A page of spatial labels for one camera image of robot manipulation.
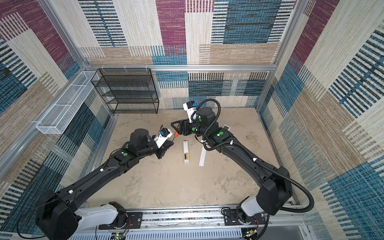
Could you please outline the white battery cover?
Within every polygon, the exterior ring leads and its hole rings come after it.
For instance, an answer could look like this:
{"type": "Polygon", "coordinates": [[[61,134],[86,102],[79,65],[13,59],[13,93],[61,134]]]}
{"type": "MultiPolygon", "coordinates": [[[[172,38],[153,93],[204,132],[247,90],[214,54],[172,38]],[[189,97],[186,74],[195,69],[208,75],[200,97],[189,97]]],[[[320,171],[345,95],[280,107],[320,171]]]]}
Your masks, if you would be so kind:
{"type": "Polygon", "coordinates": [[[201,156],[200,156],[200,161],[199,161],[200,167],[203,167],[205,165],[206,154],[207,154],[207,151],[206,151],[205,147],[202,146],[202,151],[201,151],[201,156]]]}

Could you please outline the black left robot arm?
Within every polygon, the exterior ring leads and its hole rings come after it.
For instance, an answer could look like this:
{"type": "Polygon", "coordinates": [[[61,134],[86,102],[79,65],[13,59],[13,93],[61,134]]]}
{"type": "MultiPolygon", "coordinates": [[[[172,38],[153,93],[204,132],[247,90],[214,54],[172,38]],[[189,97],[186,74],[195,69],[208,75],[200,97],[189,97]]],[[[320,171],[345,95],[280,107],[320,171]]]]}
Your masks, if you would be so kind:
{"type": "Polygon", "coordinates": [[[174,144],[173,133],[162,128],[152,138],[146,129],[136,129],[130,140],[106,160],[105,163],[77,182],[57,192],[47,191],[38,200],[36,225],[50,240],[68,240],[74,233],[99,225],[124,226],[125,209],[111,202],[101,207],[82,209],[81,205],[112,180],[125,174],[141,159],[155,155],[161,159],[174,144]]]}

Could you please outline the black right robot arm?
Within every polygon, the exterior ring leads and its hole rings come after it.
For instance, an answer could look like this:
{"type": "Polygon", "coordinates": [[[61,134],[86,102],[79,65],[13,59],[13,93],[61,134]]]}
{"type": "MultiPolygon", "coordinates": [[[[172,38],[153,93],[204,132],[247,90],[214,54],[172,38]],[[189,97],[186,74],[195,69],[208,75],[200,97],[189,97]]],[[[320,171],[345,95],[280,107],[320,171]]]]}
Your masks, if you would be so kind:
{"type": "Polygon", "coordinates": [[[292,184],[286,180],[290,174],[283,167],[276,168],[261,160],[245,148],[228,130],[215,121],[215,113],[211,108],[201,108],[197,121],[189,119],[171,123],[179,135],[194,134],[202,137],[206,133],[204,143],[216,151],[232,159],[245,170],[260,187],[257,195],[245,198],[237,206],[237,215],[242,224],[248,224],[251,218],[259,213],[274,216],[292,196],[292,184]]]}

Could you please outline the white remote with grey screen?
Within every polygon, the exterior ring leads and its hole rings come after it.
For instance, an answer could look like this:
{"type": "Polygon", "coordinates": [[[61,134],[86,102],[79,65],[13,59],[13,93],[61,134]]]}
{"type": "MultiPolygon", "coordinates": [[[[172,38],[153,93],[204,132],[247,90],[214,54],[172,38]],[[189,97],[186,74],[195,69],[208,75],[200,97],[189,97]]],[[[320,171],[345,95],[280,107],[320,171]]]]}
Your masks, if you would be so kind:
{"type": "Polygon", "coordinates": [[[231,130],[231,127],[229,127],[229,126],[227,126],[227,125],[225,125],[225,124],[222,126],[222,128],[225,129],[225,130],[227,130],[227,131],[230,131],[230,130],[231,130]]]}

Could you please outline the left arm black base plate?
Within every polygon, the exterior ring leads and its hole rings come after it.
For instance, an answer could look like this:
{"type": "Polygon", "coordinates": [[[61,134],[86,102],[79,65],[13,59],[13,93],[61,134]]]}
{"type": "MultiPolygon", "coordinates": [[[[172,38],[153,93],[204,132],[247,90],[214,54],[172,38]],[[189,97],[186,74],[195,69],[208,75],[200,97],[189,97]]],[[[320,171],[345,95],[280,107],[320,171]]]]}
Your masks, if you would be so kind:
{"type": "Polygon", "coordinates": [[[128,230],[139,229],[142,224],[143,212],[126,212],[118,214],[117,218],[109,225],[100,225],[98,230],[128,230]]]}

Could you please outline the aluminium front rail frame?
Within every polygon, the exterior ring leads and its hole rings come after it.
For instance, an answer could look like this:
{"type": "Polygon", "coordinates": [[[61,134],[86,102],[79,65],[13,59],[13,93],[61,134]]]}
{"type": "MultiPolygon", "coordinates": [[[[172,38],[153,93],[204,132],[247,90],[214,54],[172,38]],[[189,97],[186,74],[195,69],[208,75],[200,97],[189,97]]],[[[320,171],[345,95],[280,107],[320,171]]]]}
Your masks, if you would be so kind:
{"type": "Polygon", "coordinates": [[[234,205],[127,210],[131,227],[91,227],[72,240],[315,240],[305,214],[256,214],[241,224],[234,205]]]}

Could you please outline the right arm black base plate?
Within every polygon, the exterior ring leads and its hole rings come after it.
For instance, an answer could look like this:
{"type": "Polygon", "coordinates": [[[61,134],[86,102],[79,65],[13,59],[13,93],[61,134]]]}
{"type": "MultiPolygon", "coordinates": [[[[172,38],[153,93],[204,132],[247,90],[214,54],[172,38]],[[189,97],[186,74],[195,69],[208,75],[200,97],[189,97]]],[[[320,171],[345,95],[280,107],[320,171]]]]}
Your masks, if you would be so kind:
{"type": "Polygon", "coordinates": [[[229,207],[221,208],[221,214],[224,216],[226,226],[248,226],[248,225],[264,225],[266,223],[266,214],[256,214],[249,217],[238,209],[229,207]]]}

